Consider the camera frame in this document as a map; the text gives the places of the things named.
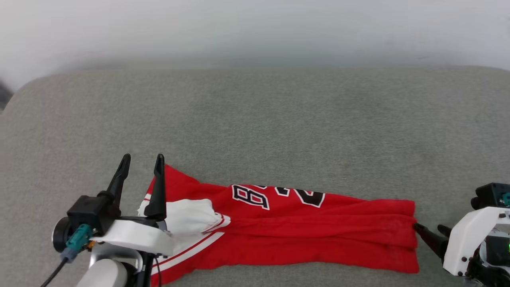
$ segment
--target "printed number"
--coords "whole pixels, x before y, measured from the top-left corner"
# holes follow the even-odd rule
[[[263,185],[256,186],[261,189],[266,189],[266,186]],[[325,194],[323,193],[310,192],[308,190],[303,189],[275,187],[274,190],[276,191],[276,194],[278,194],[279,196],[285,197],[288,197],[291,191],[293,190],[301,200],[302,204],[312,205],[317,208],[320,208],[325,197]],[[235,200],[243,201],[251,205],[257,205],[262,207],[263,209],[269,210],[269,201],[267,197],[264,194],[259,193],[253,189],[250,189],[246,186],[232,185],[232,197]]]
[[[244,201],[247,204],[258,205],[269,210],[267,197],[245,186],[232,185],[232,196],[235,200]]]
[[[299,196],[303,204],[320,207],[324,201],[323,193],[309,192],[308,190],[302,189],[295,189],[294,191],[296,192],[297,196]]]

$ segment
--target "couch cushion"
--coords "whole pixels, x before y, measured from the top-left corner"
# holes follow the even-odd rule
[[[80,195],[132,163],[135,215],[157,153],[202,182],[411,199],[431,229],[470,212],[510,171],[510,73],[484,67],[89,71],[27,84],[0,115],[5,286],[41,284],[50,234]],[[458,286],[420,242],[409,275],[326,263],[195,271],[175,286]],[[88,254],[52,286],[75,285]]]

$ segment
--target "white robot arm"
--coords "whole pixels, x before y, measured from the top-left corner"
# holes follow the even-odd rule
[[[438,255],[443,268],[464,276],[467,286],[510,286],[510,185],[491,183],[476,189],[475,209],[452,229],[439,225],[439,236],[420,224],[416,232]]]
[[[174,242],[166,230],[165,159],[158,155],[155,183],[144,217],[123,217],[119,209],[131,156],[124,155],[106,191],[81,196],[53,231],[53,246],[62,262],[43,283],[46,287],[66,263],[83,250],[91,252],[87,273],[78,287],[150,287],[153,260],[171,256]],[[117,259],[128,258],[134,265]]]

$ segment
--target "basketball jersey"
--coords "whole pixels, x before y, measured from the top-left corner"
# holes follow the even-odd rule
[[[415,204],[304,189],[200,183],[165,166],[173,256],[159,257],[162,284],[225,265],[333,262],[417,273]],[[149,186],[139,215],[148,204]],[[152,268],[157,284],[158,269]]]

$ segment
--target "black cable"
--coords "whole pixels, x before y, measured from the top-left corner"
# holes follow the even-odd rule
[[[62,262],[60,262],[55,271],[53,271],[53,273],[48,277],[48,279],[46,279],[46,281],[41,285],[41,287],[48,286],[48,284],[53,280],[53,278],[55,278],[55,276],[60,272],[62,267],[64,267],[64,265],[67,263],[67,260],[68,260],[67,258],[62,259]]]
[[[156,266],[158,267],[158,276],[159,276],[159,287],[161,287],[161,270],[159,270],[159,262],[158,262],[158,257],[154,257],[154,260],[156,260]]]

